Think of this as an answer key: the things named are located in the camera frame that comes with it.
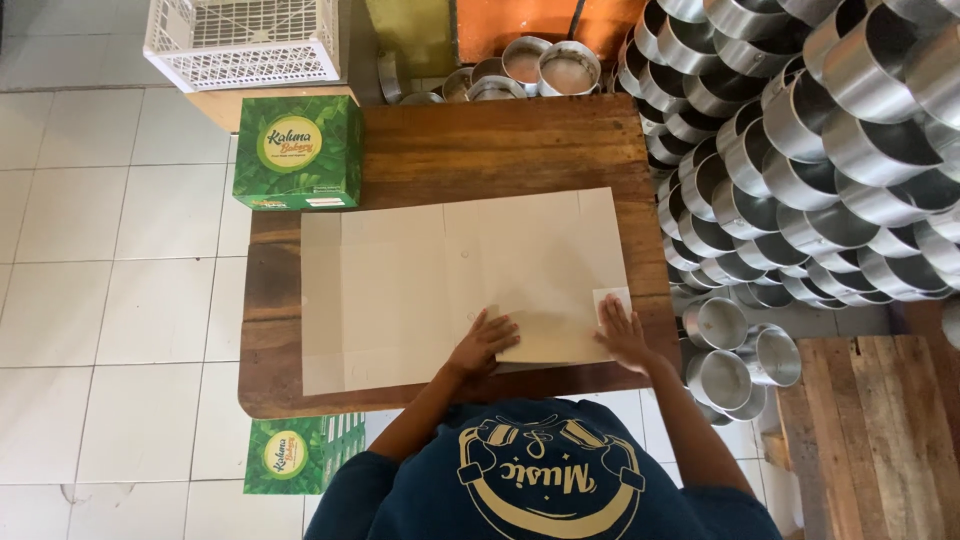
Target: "white cardboard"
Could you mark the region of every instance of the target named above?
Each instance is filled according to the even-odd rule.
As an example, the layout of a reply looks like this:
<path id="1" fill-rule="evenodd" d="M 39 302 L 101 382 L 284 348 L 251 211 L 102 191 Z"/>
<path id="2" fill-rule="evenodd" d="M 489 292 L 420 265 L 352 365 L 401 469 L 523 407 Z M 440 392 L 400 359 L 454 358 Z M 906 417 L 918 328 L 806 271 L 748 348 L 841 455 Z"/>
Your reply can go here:
<path id="1" fill-rule="evenodd" d="M 483 307 L 505 371 L 608 361 L 597 294 L 630 308 L 609 188 L 301 220 L 304 395 L 426 382 Z"/>

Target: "person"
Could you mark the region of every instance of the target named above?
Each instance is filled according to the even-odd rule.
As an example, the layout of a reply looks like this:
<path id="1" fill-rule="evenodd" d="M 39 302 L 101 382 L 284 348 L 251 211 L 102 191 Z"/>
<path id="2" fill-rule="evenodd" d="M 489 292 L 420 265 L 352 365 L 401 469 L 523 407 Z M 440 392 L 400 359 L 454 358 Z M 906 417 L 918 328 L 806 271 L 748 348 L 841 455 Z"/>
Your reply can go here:
<path id="1" fill-rule="evenodd" d="M 519 341 L 509 317 L 484 311 L 417 398 L 336 473 L 305 539 L 779 539 L 677 370 L 647 347 L 636 312 L 613 296 L 598 311 L 594 338 L 653 384 L 683 489 L 602 405 L 451 407 Z"/>

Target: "navy blue t-shirt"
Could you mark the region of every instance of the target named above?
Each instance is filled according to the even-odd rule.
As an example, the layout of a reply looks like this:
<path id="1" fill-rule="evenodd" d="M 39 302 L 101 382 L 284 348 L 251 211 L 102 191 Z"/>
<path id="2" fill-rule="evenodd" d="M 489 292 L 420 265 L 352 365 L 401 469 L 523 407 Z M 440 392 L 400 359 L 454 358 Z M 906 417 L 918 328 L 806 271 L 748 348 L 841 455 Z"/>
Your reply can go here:
<path id="1" fill-rule="evenodd" d="M 602 405 L 451 410 L 457 418 L 402 465 L 372 452 L 345 463 L 306 538 L 780 539 L 746 493 L 677 489 Z"/>

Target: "white plastic crate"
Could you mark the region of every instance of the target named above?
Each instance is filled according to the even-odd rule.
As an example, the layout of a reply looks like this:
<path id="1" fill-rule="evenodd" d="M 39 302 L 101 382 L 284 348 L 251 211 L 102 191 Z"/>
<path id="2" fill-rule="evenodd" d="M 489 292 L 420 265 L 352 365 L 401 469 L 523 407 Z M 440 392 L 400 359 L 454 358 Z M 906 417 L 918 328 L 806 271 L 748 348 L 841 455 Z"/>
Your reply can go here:
<path id="1" fill-rule="evenodd" d="M 184 92 L 340 79 L 337 0 L 151 0 L 143 56 Z"/>

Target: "person's hand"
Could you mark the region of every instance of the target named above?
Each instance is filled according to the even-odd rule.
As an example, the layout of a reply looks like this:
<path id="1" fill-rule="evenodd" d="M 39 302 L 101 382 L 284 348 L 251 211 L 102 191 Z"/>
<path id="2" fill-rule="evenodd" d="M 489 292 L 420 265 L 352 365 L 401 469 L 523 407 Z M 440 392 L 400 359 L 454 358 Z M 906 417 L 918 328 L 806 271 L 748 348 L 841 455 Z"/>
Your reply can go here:
<path id="1" fill-rule="evenodd" d="M 647 347 L 640 317 L 636 311 L 628 317 L 619 298 L 608 294 L 607 298 L 600 301 L 597 312 L 604 333 L 596 332 L 593 338 L 603 345 L 620 365 L 650 376 L 651 368 L 669 363 L 666 358 Z"/>
<path id="2" fill-rule="evenodd" d="M 454 372 L 463 380 L 485 377 L 496 369 L 494 356 L 513 347 L 520 341 L 514 335 L 516 324 L 504 315 L 487 322 L 487 310 L 484 308 L 473 321 L 473 326 L 459 345 L 450 354 L 444 368 Z"/>

